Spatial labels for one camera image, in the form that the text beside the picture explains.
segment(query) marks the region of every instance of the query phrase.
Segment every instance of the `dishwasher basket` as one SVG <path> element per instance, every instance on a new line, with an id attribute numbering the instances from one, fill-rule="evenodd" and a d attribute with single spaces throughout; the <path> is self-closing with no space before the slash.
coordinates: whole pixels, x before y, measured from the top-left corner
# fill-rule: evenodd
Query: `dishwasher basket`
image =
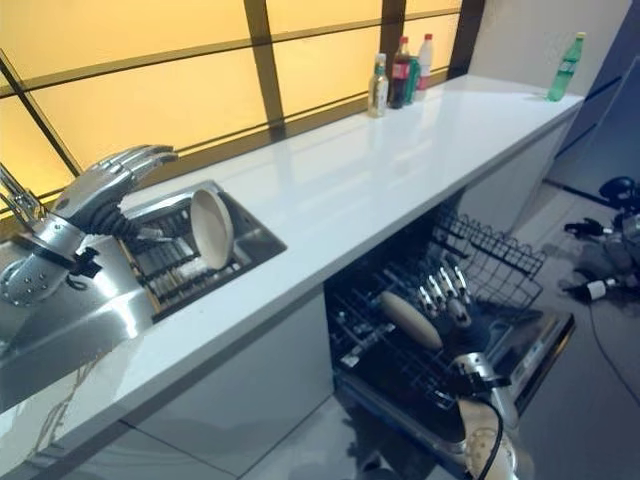
<path id="1" fill-rule="evenodd" d="M 382 313 L 378 300 L 388 290 L 420 311 L 417 289 L 445 258 L 466 275 L 474 298 L 470 313 L 490 332 L 487 356 L 512 325 L 537 315 L 530 307 L 542 291 L 535 276 L 545 255 L 443 207 L 338 273 L 325 292 L 338 384 L 386 420 L 390 409 L 398 412 L 392 425 L 408 418 L 401 429 L 423 425 L 427 432 L 419 437 L 435 434 L 427 443 L 440 450 L 446 448 L 438 443 L 457 445 L 459 454 L 464 429 L 455 399 L 447 392 L 452 358 L 446 351 L 418 346 Z M 443 336 L 450 322 L 446 315 L 433 321 Z M 363 396 L 363 391 L 371 395 Z M 373 405 L 372 395 L 382 400 Z"/>

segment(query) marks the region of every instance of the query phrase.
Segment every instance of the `white wall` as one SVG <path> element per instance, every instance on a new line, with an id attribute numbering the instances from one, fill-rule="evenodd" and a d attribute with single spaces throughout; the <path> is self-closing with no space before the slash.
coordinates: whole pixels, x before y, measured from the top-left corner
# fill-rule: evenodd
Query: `white wall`
<path id="1" fill-rule="evenodd" d="M 631 0 L 487 0 L 469 73 L 546 88 L 575 33 L 587 32 L 569 91 L 586 95 Z"/>

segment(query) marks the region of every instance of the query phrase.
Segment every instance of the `open dishwasher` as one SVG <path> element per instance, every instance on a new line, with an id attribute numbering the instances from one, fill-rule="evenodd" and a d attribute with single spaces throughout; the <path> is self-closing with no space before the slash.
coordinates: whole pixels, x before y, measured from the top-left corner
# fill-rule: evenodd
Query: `open dishwasher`
<path id="1" fill-rule="evenodd" d="M 464 455 L 465 431 L 448 388 L 453 358 L 398 328 L 380 294 L 392 292 L 420 311 L 420 287 L 454 260 L 474 297 L 474 322 L 488 332 L 484 354 L 509 378 L 522 413 L 574 328 L 570 314 L 531 308 L 542 292 L 535 277 L 545 258 L 447 206 L 419 218 L 325 284 L 337 387 L 462 476 L 456 459 Z M 453 334 L 447 315 L 431 322 L 441 337 Z"/>

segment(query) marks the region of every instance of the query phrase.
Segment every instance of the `metal robot arm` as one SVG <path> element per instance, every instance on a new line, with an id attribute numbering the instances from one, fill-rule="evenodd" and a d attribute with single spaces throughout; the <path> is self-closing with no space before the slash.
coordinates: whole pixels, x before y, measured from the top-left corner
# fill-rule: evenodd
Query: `metal robot arm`
<path id="1" fill-rule="evenodd" d="M 0 183 L 9 192 L 9 198 L 3 199 L 27 231 L 13 237 L 0 257 L 0 299 L 5 302 L 3 306 L 0 301 L 0 340 L 9 341 L 30 314 L 29 307 L 50 297 L 67 275 L 92 278 L 100 270 L 93 262 L 97 252 L 86 249 L 77 254 L 86 235 L 131 238 L 140 234 L 118 205 L 141 178 L 175 159 L 173 148 L 164 145 L 143 145 L 111 155 L 76 178 L 50 212 L 2 167 Z"/>

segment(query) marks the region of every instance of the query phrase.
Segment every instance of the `kitchen counter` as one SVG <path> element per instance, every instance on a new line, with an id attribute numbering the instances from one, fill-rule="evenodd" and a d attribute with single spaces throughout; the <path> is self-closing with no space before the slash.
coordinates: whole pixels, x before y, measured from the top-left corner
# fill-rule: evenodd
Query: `kitchen counter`
<path id="1" fill-rule="evenodd" d="M 579 108 L 535 87 L 465 76 L 381 119 L 355 115 L 125 199 L 213 179 L 287 250 L 0 415 L 0 475 L 71 448 L 155 396 Z M 43 429 L 49 412 L 62 421 Z"/>

